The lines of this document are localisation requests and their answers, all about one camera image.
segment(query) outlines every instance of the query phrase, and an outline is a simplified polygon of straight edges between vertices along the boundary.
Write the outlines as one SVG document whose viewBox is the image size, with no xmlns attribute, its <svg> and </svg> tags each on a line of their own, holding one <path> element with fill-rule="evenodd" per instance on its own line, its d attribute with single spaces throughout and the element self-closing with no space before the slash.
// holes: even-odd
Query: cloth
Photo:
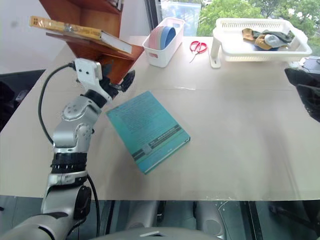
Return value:
<svg viewBox="0 0 320 240">
<path fill-rule="evenodd" d="M 259 31 L 253 31 L 251 28 L 245 28 L 242 30 L 243 40 L 254 42 L 261 33 Z"/>
<path fill-rule="evenodd" d="M 287 34 L 284 34 L 283 32 L 280 32 L 280 31 L 264 30 L 263 32 L 259 32 L 259 31 L 254 31 L 251 28 L 244 28 L 242 30 L 243 40 L 247 40 L 247 41 L 251 41 L 251 42 L 253 42 L 255 39 L 257 39 L 261 34 L 274 35 L 286 44 L 291 43 L 291 41 L 292 41 L 292 38 L 289 36 L 289 34 L 287 35 Z"/>
<path fill-rule="evenodd" d="M 280 31 L 264 30 L 262 32 L 262 34 L 265 34 L 265 35 L 270 34 L 270 35 L 277 36 L 281 41 L 283 41 L 286 44 L 292 42 L 292 38 L 289 35 L 286 35 L 286 34 L 284 34 L 283 32 L 280 32 Z"/>
<path fill-rule="evenodd" d="M 273 48 L 279 48 L 287 45 L 284 41 L 278 38 L 276 35 L 266 34 L 264 37 L 264 41 L 266 44 Z"/>
<path fill-rule="evenodd" d="M 266 37 L 266 35 L 264 35 L 264 34 L 261 34 L 260 36 L 258 36 L 254 42 L 254 45 L 258 46 L 259 48 L 261 48 L 263 50 L 270 50 L 270 49 L 272 49 L 272 46 L 266 44 L 265 37 Z"/>
</svg>

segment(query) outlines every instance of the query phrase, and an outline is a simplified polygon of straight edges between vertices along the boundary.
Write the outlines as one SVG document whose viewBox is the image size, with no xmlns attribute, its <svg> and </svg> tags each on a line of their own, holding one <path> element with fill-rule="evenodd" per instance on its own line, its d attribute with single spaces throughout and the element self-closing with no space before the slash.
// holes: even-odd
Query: white table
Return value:
<svg viewBox="0 0 320 240">
<path fill-rule="evenodd" d="M 222 61 L 212 69 L 208 52 L 189 63 L 195 39 L 185 37 L 166 68 L 149 65 L 143 53 L 133 66 L 132 86 L 103 108 L 105 113 L 150 90 L 191 142 L 144 175 L 102 114 L 87 156 L 99 199 L 319 199 L 320 124 L 288 82 L 286 63 Z M 73 59 L 65 46 L 1 132 L 0 195 L 43 196 L 53 150 L 38 121 L 38 98 L 48 74 Z M 49 133 L 64 106 L 83 92 L 71 69 L 51 80 L 43 102 Z"/>
</svg>

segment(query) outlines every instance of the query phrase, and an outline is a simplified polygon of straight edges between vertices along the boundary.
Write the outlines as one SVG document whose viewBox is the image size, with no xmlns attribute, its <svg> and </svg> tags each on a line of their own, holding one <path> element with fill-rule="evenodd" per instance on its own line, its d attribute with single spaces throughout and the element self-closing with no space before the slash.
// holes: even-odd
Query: black cable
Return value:
<svg viewBox="0 0 320 240">
<path fill-rule="evenodd" d="M 72 233 L 73 230 L 75 230 L 77 227 L 83 224 L 86 221 L 86 219 L 87 218 L 85 217 L 82 221 L 79 220 L 79 222 L 70 229 L 70 231 L 68 232 L 68 236 Z"/>
<path fill-rule="evenodd" d="M 78 240 L 79 240 L 79 235 L 80 235 L 80 225 L 78 226 Z"/>
<path fill-rule="evenodd" d="M 108 221 L 106 222 L 106 227 L 105 227 L 105 233 L 104 233 L 104 235 L 107 235 L 107 234 L 110 233 L 111 222 L 112 222 L 112 216 L 113 216 L 113 214 L 114 214 L 115 203 L 116 203 L 115 200 L 112 200 L 112 201 L 111 201 L 111 206 L 110 206 Z"/>
<path fill-rule="evenodd" d="M 40 97 L 39 97 L 39 102 L 38 102 L 38 117 L 39 117 L 39 122 L 40 122 L 40 125 L 42 127 L 42 130 L 44 131 L 44 134 L 46 136 L 46 138 L 49 140 L 49 142 L 53 145 L 54 144 L 54 141 L 52 140 L 52 138 L 50 137 L 47 129 L 46 129 L 46 126 L 44 124 L 44 121 L 42 119 L 42 113 L 41 113 L 41 110 L 42 110 L 42 100 L 44 98 L 44 94 L 45 94 L 45 90 L 46 90 L 46 87 L 47 87 L 47 84 L 49 82 L 49 80 L 52 78 L 53 75 L 55 75 L 57 72 L 59 72 L 60 70 L 62 69 L 65 69 L 67 67 L 71 67 L 71 68 L 74 68 L 75 67 L 75 64 L 73 62 L 70 62 L 66 65 L 63 65 L 63 66 L 60 66 L 58 67 L 56 70 L 54 70 L 52 73 L 49 74 L 49 76 L 46 78 L 46 80 L 44 81 L 43 83 L 43 86 L 42 86 L 42 89 L 41 89 L 41 93 L 40 93 Z"/>
<path fill-rule="evenodd" d="M 92 181 L 91 177 L 88 176 L 89 183 L 91 185 L 92 191 L 93 191 L 93 196 L 94 196 L 94 201 L 95 201 L 95 210 L 96 210 L 96 237 L 99 237 L 100 235 L 100 208 L 99 208 L 99 201 L 98 201 L 98 195 L 96 191 L 96 187 L 94 185 L 94 182 Z"/>
</svg>

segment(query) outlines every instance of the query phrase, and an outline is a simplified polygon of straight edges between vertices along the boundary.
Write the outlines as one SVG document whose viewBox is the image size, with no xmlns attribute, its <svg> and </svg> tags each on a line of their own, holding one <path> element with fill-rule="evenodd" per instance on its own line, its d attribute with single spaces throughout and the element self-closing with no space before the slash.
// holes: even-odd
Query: white plastic basket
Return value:
<svg viewBox="0 0 320 240">
<path fill-rule="evenodd" d="M 184 36 L 185 21 L 174 17 L 166 17 L 159 26 L 167 26 L 175 28 L 175 37 L 163 50 L 149 48 L 149 37 L 143 42 L 142 46 L 145 50 L 148 62 L 156 67 L 165 68 L 170 62 L 172 56 L 180 46 Z"/>
<path fill-rule="evenodd" d="M 280 47 L 278 51 L 256 51 L 252 43 L 243 40 L 242 29 L 245 28 L 259 32 L 269 30 L 284 34 L 291 31 L 294 38 L 287 47 Z M 219 18 L 216 20 L 216 27 L 212 33 L 210 62 L 213 68 L 219 68 L 221 65 L 218 57 L 220 46 L 228 62 L 297 62 L 312 53 L 307 44 L 307 36 L 289 21 L 283 19 Z"/>
</svg>

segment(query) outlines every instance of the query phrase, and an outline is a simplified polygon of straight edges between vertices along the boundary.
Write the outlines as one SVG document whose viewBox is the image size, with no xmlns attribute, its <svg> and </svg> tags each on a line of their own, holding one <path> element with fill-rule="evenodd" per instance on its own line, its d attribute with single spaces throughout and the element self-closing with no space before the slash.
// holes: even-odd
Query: book cover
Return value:
<svg viewBox="0 0 320 240">
<path fill-rule="evenodd" d="M 188 133 L 150 91 L 110 110 L 106 115 L 145 174 L 190 141 Z"/>
<path fill-rule="evenodd" d="M 58 32 L 66 36 L 84 38 L 106 45 L 117 51 L 132 53 L 132 46 L 101 29 L 55 21 L 40 16 L 31 16 L 29 26 Z"/>
</svg>

